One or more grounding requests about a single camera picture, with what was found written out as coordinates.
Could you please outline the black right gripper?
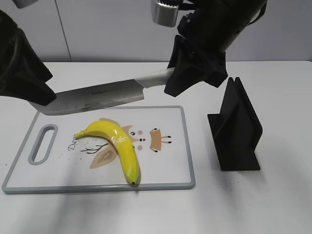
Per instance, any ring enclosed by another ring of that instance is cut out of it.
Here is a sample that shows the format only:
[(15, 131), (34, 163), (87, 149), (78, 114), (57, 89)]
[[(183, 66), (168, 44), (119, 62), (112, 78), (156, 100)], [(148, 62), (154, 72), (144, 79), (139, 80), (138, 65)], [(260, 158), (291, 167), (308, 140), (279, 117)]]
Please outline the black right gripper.
[(225, 53), (211, 49), (200, 38), (200, 26), (194, 14), (183, 16), (178, 25), (173, 51), (167, 68), (174, 68), (166, 82), (164, 93), (177, 97), (203, 81), (219, 87), (227, 78)]

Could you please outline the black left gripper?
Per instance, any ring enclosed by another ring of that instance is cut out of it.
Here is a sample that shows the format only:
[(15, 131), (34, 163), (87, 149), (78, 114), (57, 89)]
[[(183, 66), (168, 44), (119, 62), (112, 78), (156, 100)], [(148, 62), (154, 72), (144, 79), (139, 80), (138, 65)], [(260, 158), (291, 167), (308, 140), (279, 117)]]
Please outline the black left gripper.
[(0, 95), (48, 105), (56, 94), (45, 82), (53, 77), (24, 31), (0, 12)]

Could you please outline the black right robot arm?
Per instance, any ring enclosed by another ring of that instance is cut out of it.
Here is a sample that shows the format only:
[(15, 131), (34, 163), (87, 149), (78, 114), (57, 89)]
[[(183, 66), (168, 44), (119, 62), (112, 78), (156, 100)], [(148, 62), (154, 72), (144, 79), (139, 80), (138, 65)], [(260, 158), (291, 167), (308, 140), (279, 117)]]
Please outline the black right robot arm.
[(193, 10), (177, 27), (168, 68), (173, 73), (164, 93), (177, 97), (191, 86), (206, 82), (218, 88), (227, 78), (226, 50), (249, 25), (265, 13), (266, 0), (191, 0)]

